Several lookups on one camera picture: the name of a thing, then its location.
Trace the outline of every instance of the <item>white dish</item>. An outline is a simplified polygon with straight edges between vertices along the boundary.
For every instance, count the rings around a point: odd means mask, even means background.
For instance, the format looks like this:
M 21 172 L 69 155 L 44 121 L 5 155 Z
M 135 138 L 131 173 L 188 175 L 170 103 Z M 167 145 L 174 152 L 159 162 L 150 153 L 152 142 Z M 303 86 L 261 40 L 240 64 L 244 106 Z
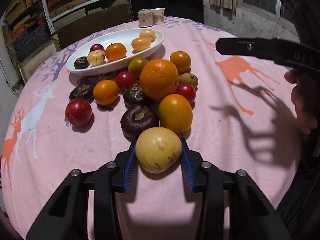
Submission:
M 131 42 L 133 39 L 139 37 L 141 31 L 143 31 L 143 29 L 141 28 L 122 30 L 114 33 L 108 33 L 101 37 L 95 38 L 92 41 L 89 41 L 71 55 L 71 57 L 67 61 L 67 70 L 80 76 L 93 76 L 122 69 L 128 66 L 130 61 L 136 56 L 145 58 L 149 57 L 150 55 L 155 53 L 161 46 L 162 42 L 164 41 L 164 34 L 161 31 L 154 30 L 154 32 L 156 33 L 156 40 L 151 43 L 150 48 L 134 54 L 133 48 L 131 47 Z M 84 69 L 75 69 L 75 60 L 80 57 L 87 57 L 87 55 L 89 54 L 89 50 L 93 44 L 101 44 L 104 49 L 106 49 L 111 43 L 117 42 L 122 43 L 125 46 L 125 48 L 127 49 L 127 57 L 116 61 L 107 62 L 106 64 L 102 64 L 100 66 L 93 67 L 90 65 L 89 67 Z

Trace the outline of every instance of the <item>white deer print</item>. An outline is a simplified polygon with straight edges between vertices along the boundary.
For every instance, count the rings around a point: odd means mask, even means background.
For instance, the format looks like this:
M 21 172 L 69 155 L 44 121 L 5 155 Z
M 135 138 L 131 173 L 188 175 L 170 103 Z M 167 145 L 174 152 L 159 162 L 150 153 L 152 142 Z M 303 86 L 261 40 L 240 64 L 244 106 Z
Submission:
M 44 111 L 44 107 L 45 107 L 47 100 L 49 98 L 54 98 L 52 91 L 54 91 L 57 87 L 58 87 L 57 84 L 53 84 L 52 86 L 48 85 L 42 89 L 41 94 L 37 93 L 38 90 L 36 90 L 34 92 L 34 94 L 36 96 L 41 97 L 41 100 L 39 101 L 39 103 L 36 106 L 34 106 L 30 110 L 30 112 L 23 118 L 23 120 L 21 122 L 21 132 L 18 134 L 18 140 L 17 140 L 17 144 L 15 147 L 15 156 L 16 156 L 18 163 L 21 163 L 21 160 L 20 160 L 19 154 L 18 154 L 19 142 L 20 142 L 22 135 L 25 132 L 29 132 L 29 136 L 26 141 L 26 144 L 29 142 L 31 135 L 33 135 L 33 157 L 34 157 L 34 159 L 38 158 L 38 156 L 36 154 L 36 148 L 35 148 L 36 139 L 37 139 L 36 124 L 39 121 L 39 119 Z

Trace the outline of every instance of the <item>human hand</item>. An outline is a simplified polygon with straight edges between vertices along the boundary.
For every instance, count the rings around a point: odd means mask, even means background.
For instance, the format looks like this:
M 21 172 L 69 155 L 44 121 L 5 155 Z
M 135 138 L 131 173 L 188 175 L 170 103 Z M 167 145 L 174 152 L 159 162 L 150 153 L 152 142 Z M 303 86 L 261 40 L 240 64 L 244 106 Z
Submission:
M 294 70 L 288 71 L 284 74 L 284 78 L 291 84 L 297 83 L 297 76 Z M 295 105 L 298 127 L 304 134 L 309 134 L 311 129 L 318 127 L 317 119 L 305 110 L 305 101 L 301 94 L 300 86 L 297 84 L 291 92 L 291 101 Z

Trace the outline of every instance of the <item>paper cup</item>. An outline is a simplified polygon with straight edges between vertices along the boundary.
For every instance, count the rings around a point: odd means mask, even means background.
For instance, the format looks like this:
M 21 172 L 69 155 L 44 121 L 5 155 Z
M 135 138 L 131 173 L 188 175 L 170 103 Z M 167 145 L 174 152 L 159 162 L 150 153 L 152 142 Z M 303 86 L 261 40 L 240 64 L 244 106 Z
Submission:
M 151 9 L 153 24 L 164 24 L 164 8 Z

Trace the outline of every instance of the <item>orange deer print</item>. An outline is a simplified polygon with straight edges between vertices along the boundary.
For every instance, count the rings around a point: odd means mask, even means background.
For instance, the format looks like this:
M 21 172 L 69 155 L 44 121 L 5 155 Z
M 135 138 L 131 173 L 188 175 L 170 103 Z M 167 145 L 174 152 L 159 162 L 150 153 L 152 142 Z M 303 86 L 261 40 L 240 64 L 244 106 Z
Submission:
M 216 45 L 213 43 L 208 43 L 208 46 L 211 50 L 216 51 Z M 216 65 L 222 70 L 224 76 L 226 77 L 226 79 L 228 80 L 229 86 L 231 88 L 232 91 L 232 85 L 233 85 L 233 81 L 236 79 L 238 80 L 238 82 L 244 86 L 251 89 L 240 77 L 240 73 L 244 73 L 247 70 L 252 73 L 257 79 L 259 79 L 260 81 L 262 81 L 271 91 L 274 91 L 273 88 L 271 88 L 258 74 L 261 74 L 263 76 L 265 76 L 266 78 L 271 79 L 272 81 L 274 81 L 277 84 L 280 84 L 279 82 L 277 82 L 276 80 L 274 80 L 273 78 L 267 76 L 265 73 L 263 73 L 262 71 L 251 67 L 250 64 L 245 61 L 243 58 L 239 57 L 239 56 L 232 56 L 230 58 L 228 58 L 227 60 L 221 61 L 221 62 L 217 62 Z M 269 95 L 270 94 L 268 92 L 262 92 L 262 91 L 255 91 L 256 93 L 259 93 L 261 95 Z M 240 109 L 242 110 L 242 112 L 247 113 L 249 115 L 253 115 L 254 112 L 248 109 L 245 109 L 238 101 L 238 99 L 235 97 L 235 94 L 233 93 L 233 96 L 238 104 L 238 106 L 240 107 Z
M 21 131 L 21 120 L 24 118 L 24 111 L 21 108 L 17 114 L 14 116 L 14 122 L 11 120 L 10 125 L 13 127 L 13 137 L 10 139 L 7 139 L 4 141 L 3 144 L 3 150 L 2 150 L 2 156 L 1 160 L 4 159 L 4 165 L 3 168 L 7 165 L 7 172 L 8 172 L 8 177 L 9 177 L 9 183 L 11 187 L 11 178 L 10 178 L 10 156 L 13 152 L 14 146 L 17 142 L 18 139 L 18 133 Z

